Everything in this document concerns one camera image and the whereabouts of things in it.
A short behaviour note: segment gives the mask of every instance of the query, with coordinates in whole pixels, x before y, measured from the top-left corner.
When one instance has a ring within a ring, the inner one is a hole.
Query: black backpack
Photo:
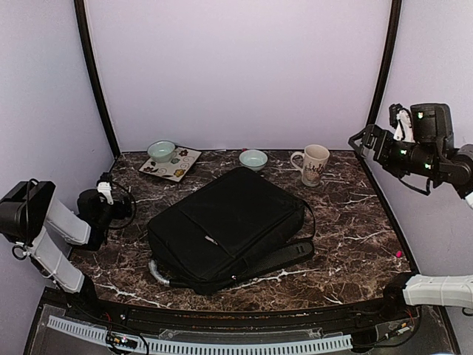
[[[312,237],[286,243],[302,227],[305,207],[239,167],[152,218],[149,245],[174,275],[171,286],[210,294],[312,258]]]

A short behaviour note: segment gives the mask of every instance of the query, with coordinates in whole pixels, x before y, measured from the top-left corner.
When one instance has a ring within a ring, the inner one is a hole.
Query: brown marble surface
[[[238,166],[239,152],[204,152],[180,183],[138,171],[146,153],[124,153],[114,179],[137,200],[137,217],[124,230],[111,231],[97,252],[74,250],[71,261],[95,282],[101,299],[188,311],[286,311],[346,304],[382,297],[386,283],[408,271],[401,245],[379,199],[352,152],[332,152],[323,184],[308,188],[289,163],[291,152],[267,152],[262,175],[305,199],[316,214],[312,260],[265,277],[200,296],[167,288],[148,270],[151,251],[147,222],[168,206]],[[310,233],[310,218],[295,237]]]

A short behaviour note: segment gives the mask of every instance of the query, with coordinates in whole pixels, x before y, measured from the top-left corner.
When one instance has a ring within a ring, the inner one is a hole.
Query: black cable
[[[377,311],[357,311],[349,310],[347,313],[362,314],[364,316],[376,316],[384,310],[385,305],[382,305]]]
[[[422,194],[424,196],[429,196],[430,195],[430,182],[431,182],[431,180],[429,178],[427,179],[425,190],[419,189],[418,187],[415,187],[413,185],[408,184],[406,181],[402,180],[400,177],[398,177],[398,179],[404,186],[408,187],[412,191],[418,192],[419,194]]]
[[[130,201],[132,202],[132,205],[133,205],[133,212],[132,212],[132,216],[130,217],[130,220],[123,224],[122,226],[118,226],[118,227],[111,227],[109,226],[108,229],[112,230],[112,231],[117,231],[117,230],[120,230],[120,229],[124,229],[126,227],[128,227],[130,224],[133,223],[133,220],[135,220],[135,217],[136,217],[136,213],[137,213],[137,205],[136,205],[136,200],[135,200],[135,196],[133,196],[133,194],[128,191],[128,189],[126,189],[125,187],[123,187],[122,185],[120,185],[119,183],[117,183],[116,181],[112,181],[112,186],[116,185],[117,187],[119,187],[120,189],[122,189],[129,197]]]
[[[466,307],[463,307],[463,308],[461,309],[461,313],[462,313],[465,317],[473,317],[473,313],[467,312],[466,309],[467,309]]]
[[[421,327],[421,323],[422,323],[422,307],[419,308],[419,321],[417,322],[417,326],[415,324],[412,325],[415,328],[406,339],[404,339],[402,342],[399,342],[397,344],[375,345],[374,348],[397,348],[398,346],[406,344],[408,341],[410,341],[414,337],[414,335],[417,334],[417,332],[419,331],[419,328]]]
[[[31,244],[31,241],[30,241],[30,236],[29,236],[29,232],[30,232],[30,190],[31,190],[31,184],[32,183],[35,183],[35,185],[38,185],[39,184],[39,181],[37,181],[36,179],[29,179],[28,182],[27,182],[27,198],[26,198],[26,206],[25,206],[25,225],[26,225],[26,230],[25,230],[25,233],[24,233],[24,242],[23,242],[23,245],[20,246],[19,244],[16,244],[15,246],[12,247],[12,253],[13,253],[13,256],[17,259],[17,260],[25,260],[27,258],[27,246],[29,244]],[[21,249],[23,255],[22,256],[18,256],[16,253],[15,253],[15,250],[16,249]]]
[[[412,333],[406,338],[404,339],[402,342],[398,342],[397,344],[384,344],[384,345],[380,345],[381,342],[385,341],[385,340],[388,340],[386,339],[385,337],[375,341],[375,342],[371,342],[371,343],[368,343],[368,344],[352,344],[354,348],[397,348],[398,346],[401,346],[401,345],[404,345],[406,344],[408,341],[410,341],[414,335],[417,334],[419,328],[421,327],[421,323],[422,323],[422,307],[419,308],[419,320],[417,322],[417,325],[416,324],[412,324],[412,326],[414,327],[414,330],[412,331]]]
[[[107,322],[109,323],[110,325],[114,325],[116,327],[120,327],[122,329],[125,329],[127,331],[129,331],[130,333],[133,333],[134,335],[136,335],[137,337],[140,337],[141,341],[143,341],[143,344],[145,345],[145,348],[146,348],[146,355],[149,355],[149,344],[148,342],[145,340],[145,338],[140,334],[140,332],[136,331],[135,329],[133,328],[130,328],[130,327],[127,327],[126,325],[123,325],[123,324],[120,324],[120,323],[115,323],[115,322],[112,322],[112,321],[106,321],[104,319],[100,319],[100,318],[97,318],[95,316],[92,316],[89,312],[85,311],[82,309],[82,307],[79,307],[77,304],[71,302],[72,306],[76,307],[80,312],[82,312],[83,314],[85,314],[86,316],[88,316],[89,318],[93,319],[93,320],[96,320],[98,322]]]

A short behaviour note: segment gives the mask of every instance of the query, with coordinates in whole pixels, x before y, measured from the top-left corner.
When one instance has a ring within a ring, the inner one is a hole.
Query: decorative plate
[[[179,146],[174,150],[174,156],[170,161],[166,163],[156,163],[149,158],[143,166],[140,167],[140,171],[178,183],[201,154],[202,152],[198,152],[197,150]]]

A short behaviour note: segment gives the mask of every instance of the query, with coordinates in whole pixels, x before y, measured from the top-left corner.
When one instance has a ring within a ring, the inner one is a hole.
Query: bowl
[[[268,156],[260,150],[250,149],[239,155],[239,162],[254,172],[258,172],[265,167]]]
[[[174,150],[176,146],[172,142],[160,141],[153,143],[148,147],[148,155],[156,163],[166,163],[170,161],[176,154]]]

